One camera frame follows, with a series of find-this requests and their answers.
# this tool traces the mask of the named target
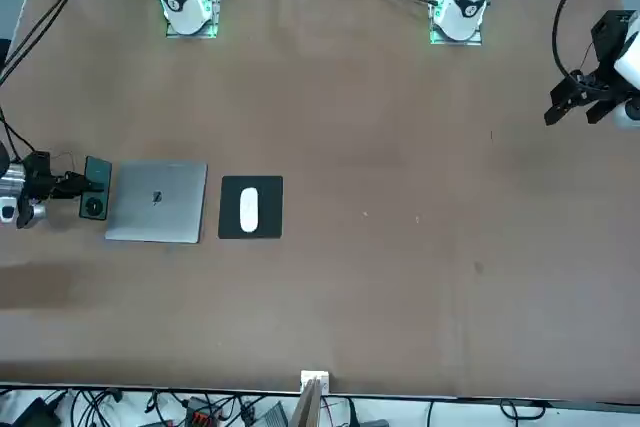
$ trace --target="white mouse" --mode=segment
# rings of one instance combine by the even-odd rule
[[[258,191],[247,187],[240,193],[240,227],[250,234],[258,228]]]

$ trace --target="brown table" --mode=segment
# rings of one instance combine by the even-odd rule
[[[154,0],[72,0],[7,116],[80,170],[207,161],[202,240],[106,242],[64,202],[4,229],[2,378],[638,401],[640,137],[544,126],[557,2],[493,0],[463,48],[405,0],[224,0],[209,42],[166,40]],[[618,3],[570,1],[568,66]],[[217,238],[227,174],[284,176],[281,240]]]

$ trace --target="silver laptop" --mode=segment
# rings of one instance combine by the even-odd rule
[[[105,237],[197,243],[206,179],[203,162],[123,163],[109,199]]]

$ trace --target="mouse pad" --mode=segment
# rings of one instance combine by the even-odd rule
[[[218,237],[221,239],[279,239],[282,237],[282,184],[280,176],[233,176],[222,178]],[[258,191],[258,228],[240,227],[240,194],[246,188]]]

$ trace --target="phone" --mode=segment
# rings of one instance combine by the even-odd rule
[[[80,217],[89,220],[106,220],[111,187],[111,162],[87,156],[84,176],[91,182],[104,186],[102,192],[83,192],[80,198]]]

